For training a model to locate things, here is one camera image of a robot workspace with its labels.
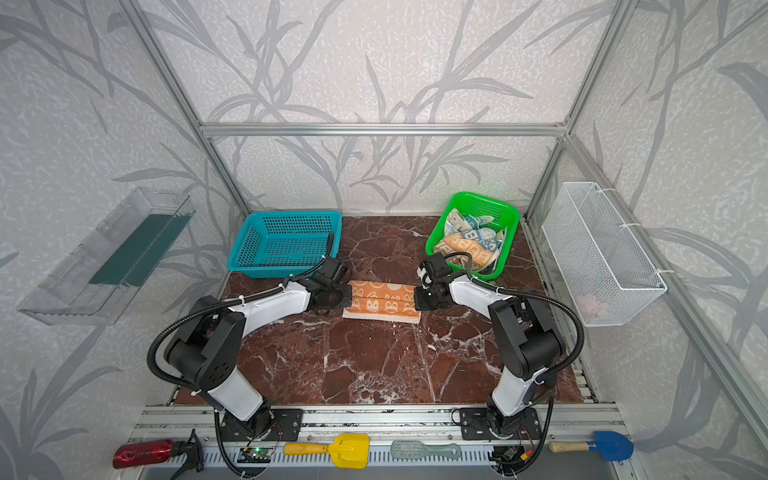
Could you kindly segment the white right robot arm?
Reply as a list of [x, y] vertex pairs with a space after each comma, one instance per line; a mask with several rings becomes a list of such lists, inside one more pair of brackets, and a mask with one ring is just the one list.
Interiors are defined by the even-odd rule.
[[558, 374], [579, 356], [584, 327], [564, 303], [533, 291], [511, 290], [457, 270], [439, 253], [418, 269], [414, 290], [418, 311], [463, 306], [487, 318], [503, 364], [487, 404], [461, 408], [458, 425], [465, 441], [544, 440], [554, 401], [540, 418], [537, 391], [556, 385]]

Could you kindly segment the orange beige lettered towel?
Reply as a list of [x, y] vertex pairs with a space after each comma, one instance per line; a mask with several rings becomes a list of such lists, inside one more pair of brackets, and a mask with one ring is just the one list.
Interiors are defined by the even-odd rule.
[[435, 252], [445, 256], [465, 252], [472, 257], [472, 271], [480, 272], [492, 265], [500, 255], [495, 240], [465, 238], [460, 233], [447, 236], [434, 247]]

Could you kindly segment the orange bunny towel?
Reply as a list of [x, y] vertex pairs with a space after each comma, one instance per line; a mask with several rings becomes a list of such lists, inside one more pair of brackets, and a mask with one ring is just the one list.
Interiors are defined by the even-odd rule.
[[345, 319], [419, 324], [412, 285], [353, 280], [352, 301], [342, 313]]

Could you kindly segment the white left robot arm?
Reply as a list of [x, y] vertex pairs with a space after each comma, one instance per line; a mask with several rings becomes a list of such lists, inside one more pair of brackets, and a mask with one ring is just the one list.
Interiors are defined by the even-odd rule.
[[331, 255], [329, 233], [321, 260], [276, 287], [232, 300], [203, 297], [150, 343], [146, 362], [158, 379], [186, 388], [214, 407], [217, 429], [233, 426], [252, 439], [274, 423], [269, 402], [238, 368], [242, 340], [285, 317], [351, 305], [347, 267]]

